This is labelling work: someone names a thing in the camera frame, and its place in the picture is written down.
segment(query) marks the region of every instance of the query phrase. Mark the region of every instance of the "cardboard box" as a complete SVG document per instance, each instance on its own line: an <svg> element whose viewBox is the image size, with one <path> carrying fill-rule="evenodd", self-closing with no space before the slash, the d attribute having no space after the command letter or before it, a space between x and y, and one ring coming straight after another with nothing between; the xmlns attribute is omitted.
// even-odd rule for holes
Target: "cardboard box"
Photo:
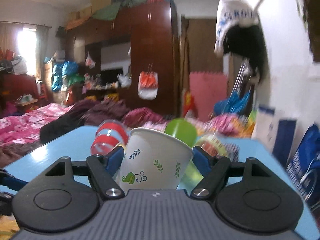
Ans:
<svg viewBox="0 0 320 240"><path fill-rule="evenodd" d="M87 17L91 15L91 6L80 10L80 18Z"/></svg>
<svg viewBox="0 0 320 240"><path fill-rule="evenodd" d="M104 8L105 6L112 4L113 1L114 0L90 0L92 13L95 13L96 11Z"/></svg>
<svg viewBox="0 0 320 240"><path fill-rule="evenodd" d="M77 20L80 18L80 12L76 11L76 12L71 12L68 14L68 21L73 21L73 20Z"/></svg>

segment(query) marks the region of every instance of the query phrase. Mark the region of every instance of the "logo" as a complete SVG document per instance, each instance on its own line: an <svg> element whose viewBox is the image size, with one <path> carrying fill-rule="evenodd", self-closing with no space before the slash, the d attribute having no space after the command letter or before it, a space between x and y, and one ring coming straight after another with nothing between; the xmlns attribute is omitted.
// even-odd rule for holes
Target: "logo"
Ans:
<svg viewBox="0 0 320 240"><path fill-rule="evenodd" d="M156 192L156 193L153 193L152 195L153 195L153 197L158 197L158 196L160 196L161 194L160 194L159 192Z"/></svg>

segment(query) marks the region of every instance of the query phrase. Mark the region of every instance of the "black cloth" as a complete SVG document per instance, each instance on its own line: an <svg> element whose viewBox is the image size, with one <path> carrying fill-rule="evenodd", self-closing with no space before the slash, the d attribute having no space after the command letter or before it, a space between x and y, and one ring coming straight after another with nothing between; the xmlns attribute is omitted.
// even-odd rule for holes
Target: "black cloth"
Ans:
<svg viewBox="0 0 320 240"><path fill-rule="evenodd" d="M43 144L51 142L82 125L84 125L84 121L73 119L71 116L64 114L41 128L40 142Z"/></svg>
<svg viewBox="0 0 320 240"><path fill-rule="evenodd" d="M249 59L253 71L263 75L263 65L266 59L266 46L263 32L257 25L241 28L236 25L230 28L223 41L223 53L236 53Z"/></svg>

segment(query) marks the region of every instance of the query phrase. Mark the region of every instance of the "floral bedsheet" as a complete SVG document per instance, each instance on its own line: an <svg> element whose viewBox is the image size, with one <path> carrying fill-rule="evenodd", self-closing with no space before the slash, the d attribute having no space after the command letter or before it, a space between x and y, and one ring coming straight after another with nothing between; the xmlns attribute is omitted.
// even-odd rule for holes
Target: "floral bedsheet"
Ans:
<svg viewBox="0 0 320 240"><path fill-rule="evenodd" d="M9 116L0 119L0 146L38 141L40 129L67 113L72 107L63 108L57 103L52 103L22 116Z"/></svg>

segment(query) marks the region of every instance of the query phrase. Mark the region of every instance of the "metal screw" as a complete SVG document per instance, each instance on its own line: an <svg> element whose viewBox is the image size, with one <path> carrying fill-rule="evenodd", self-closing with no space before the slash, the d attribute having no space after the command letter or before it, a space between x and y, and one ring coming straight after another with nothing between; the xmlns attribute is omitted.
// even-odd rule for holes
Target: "metal screw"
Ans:
<svg viewBox="0 0 320 240"><path fill-rule="evenodd" d="M106 191L106 195L108 195L109 197L119 197L121 193L121 190L117 188L110 188Z"/></svg>
<svg viewBox="0 0 320 240"><path fill-rule="evenodd" d="M205 197L205 196L209 195L209 190L207 190L206 188L196 188L193 191L193 195L195 195L197 197Z"/></svg>

